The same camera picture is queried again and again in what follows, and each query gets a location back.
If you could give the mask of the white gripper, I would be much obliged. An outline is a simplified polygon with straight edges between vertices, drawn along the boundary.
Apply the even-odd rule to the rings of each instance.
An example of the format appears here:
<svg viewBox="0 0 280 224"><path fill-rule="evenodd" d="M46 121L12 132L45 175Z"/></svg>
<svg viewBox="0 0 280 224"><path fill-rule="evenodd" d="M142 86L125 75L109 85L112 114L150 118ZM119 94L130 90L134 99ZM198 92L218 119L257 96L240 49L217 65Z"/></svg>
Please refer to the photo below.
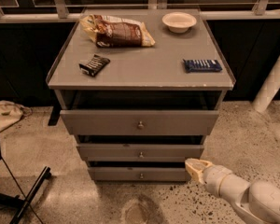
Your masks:
<svg viewBox="0 0 280 224"><path fill-rule="evenodd" d="M213 165L210 161L189 158L185 160L185 168L191 178L204 184L205 189L217 198L226 198L227 188L223 185L232 170L221 165Z"/></svg>

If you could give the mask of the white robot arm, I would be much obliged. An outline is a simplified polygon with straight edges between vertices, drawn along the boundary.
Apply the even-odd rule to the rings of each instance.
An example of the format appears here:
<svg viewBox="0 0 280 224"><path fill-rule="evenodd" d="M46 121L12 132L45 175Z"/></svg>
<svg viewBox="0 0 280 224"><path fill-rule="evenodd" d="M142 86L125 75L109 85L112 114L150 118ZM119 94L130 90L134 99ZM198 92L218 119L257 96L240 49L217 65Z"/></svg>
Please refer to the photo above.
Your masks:
<svg viewBox="0 0 280 224"><path fill-rule="evenodd" d="M191 178L228 202L246 224L280 224L280 189L266 181L248 182L210 161L186 159Z"/></svg>

